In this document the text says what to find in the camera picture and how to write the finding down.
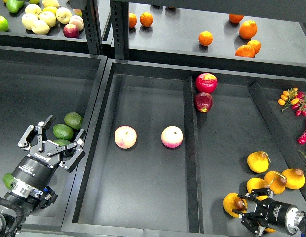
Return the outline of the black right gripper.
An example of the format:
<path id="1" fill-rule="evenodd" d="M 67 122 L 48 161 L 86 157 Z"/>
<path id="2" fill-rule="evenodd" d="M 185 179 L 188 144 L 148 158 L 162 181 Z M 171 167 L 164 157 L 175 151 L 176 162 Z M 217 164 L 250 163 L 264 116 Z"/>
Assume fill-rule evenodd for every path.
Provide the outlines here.
<path id="1" fill-rule="evenodd" d="M 262 235 L 267 228 L 294 235 L 299 230 L 300 213 L 296 206 L 275 201 L 272 199 L 273 190 L 271 188 L 253 189 L 244 195 L 238 194 L 241 199 L 253 201 L 256 204 L 253 212 L 243 213 L 233 209 L 241 219 L 241 223 L 251 233 Z M 266 196 L 264 200 L 257 197 Z"/>

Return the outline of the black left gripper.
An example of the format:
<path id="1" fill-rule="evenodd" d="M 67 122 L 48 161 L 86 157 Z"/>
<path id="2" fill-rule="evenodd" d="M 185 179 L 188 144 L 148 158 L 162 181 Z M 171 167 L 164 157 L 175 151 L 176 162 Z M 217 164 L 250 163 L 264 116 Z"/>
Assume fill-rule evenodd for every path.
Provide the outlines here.
<path id="1" fill-rule="evenodd" d="M 46 140 L 46 131 L 53 124 L 53 115 L 38 125 L 29 125 L 17 143 L 21 149 L 29 153 L 21 160 L 12 176 L 19 182 L 24 182 L 36 189 L 44 189 L 50 182 L 58 167 L 72 172 L 85 156 L 83 150 L 86 131 L 81 129 L 73 142 L 68 145 Z M 32 140 L 37 137 L 37 144 L 32 146 Z"/>

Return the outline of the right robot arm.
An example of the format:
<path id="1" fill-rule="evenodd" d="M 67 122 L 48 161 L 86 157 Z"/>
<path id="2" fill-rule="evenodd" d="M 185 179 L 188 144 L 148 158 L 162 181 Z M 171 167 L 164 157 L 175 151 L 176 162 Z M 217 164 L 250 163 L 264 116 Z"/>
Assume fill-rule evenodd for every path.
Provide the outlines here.
<path id="1" fill-rule="evenodd" d="M 273 229 L 284 234 L 294 235 L 300 231 L 306 237 L 306 212 L 300 212 L 295 205 L 275 201 L 271 188 L 253 189 L 251 192 L 237 196 L 256 204 L 253 212 L 233 209 L 241 223 L 250 232 L 262 236 L 266 229 Z"/>

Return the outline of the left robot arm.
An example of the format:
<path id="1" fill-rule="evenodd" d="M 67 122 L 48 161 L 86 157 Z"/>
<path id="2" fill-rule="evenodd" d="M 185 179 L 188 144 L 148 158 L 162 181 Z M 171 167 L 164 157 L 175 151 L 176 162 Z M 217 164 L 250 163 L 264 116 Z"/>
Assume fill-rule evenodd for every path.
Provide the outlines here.
<path id="1" fill-rule="evenodd" d="M 32 212 L 52 205 L 57 194 L 48 184 L 56 169 L 72 172 L 85 156 L 85 130 L 81 129 L 70 144 L 60 146 L 46 137 L 53 122 L 50 115 L 38 125 L 29 125 L 18 142 L 28 153 L 12 172 L 14 187 L 0 197 L 0 206 L 15 212 L 15 216 L 0 213 L 0 237 L 15 236 Z"/>

